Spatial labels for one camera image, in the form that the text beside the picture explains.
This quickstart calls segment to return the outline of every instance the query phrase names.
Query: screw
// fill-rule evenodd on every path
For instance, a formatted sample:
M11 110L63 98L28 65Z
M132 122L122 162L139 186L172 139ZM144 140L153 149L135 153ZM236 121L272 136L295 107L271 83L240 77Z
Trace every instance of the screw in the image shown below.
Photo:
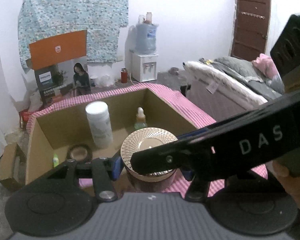
M112 199L114 197L114 193L109 190L101 191L99 197L103 199Z
M172 163L172 161L173 161L172 156L168 155L168 156L166 157L166 161L167 161L167 163Z

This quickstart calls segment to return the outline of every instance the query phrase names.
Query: pink pillow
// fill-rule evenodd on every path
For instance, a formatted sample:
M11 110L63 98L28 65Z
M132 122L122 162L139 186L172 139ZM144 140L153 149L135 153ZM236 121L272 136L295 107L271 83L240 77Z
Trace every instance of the pink pillow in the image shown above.
M273 79L273 77L278 74L278 70L272 58L263 53L253 60L252 63L258 70L270 79Z

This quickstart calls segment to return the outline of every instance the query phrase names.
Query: gray ribbed panel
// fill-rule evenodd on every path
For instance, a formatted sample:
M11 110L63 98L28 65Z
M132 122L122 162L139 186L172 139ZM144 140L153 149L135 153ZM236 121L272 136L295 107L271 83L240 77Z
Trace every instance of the gray ribbed panel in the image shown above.
M12 240L38 240L15 234ZM247 237L217 224L205 206L189 203L178 193L125 193L123 198L101 204L80 228L44 240L293 240L286 233Z

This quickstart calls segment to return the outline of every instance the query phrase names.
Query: concrete floor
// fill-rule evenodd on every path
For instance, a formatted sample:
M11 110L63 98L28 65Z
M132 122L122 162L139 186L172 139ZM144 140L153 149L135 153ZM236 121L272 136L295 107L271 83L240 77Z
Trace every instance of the concrete floor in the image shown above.
M188 78L185 71L180 71L179 75L171 75L169 73L158 73L158 80L151 81L151 83L157 83L165 85L173 90L180 90L180 85L186 85ZM115 83L114 86L109 88L92 88L92 93L102 92L106 90L113 90L116 88L128 87L132 83L129 81L126 84ZM24 130L19 130L6 137L7 143L17 142L21 150L26 154L28 152L29 135ZM11 228L4 215L4 206L7 199L11 196L11 192L4 188L0 183L0 240L7 239L11 234Z

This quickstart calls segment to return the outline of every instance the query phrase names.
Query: container with gold lid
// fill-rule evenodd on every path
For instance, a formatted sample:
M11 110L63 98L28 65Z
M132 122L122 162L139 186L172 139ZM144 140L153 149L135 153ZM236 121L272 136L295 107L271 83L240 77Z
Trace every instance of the container with gold lid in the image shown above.
M170 132L160 128L143 128L131 133L121 146L121 158L124 162L131 184L137 191L162 191L173 182L176 170L151 173L146 176L136 173L130 163L131 156L138 151L176 141Z

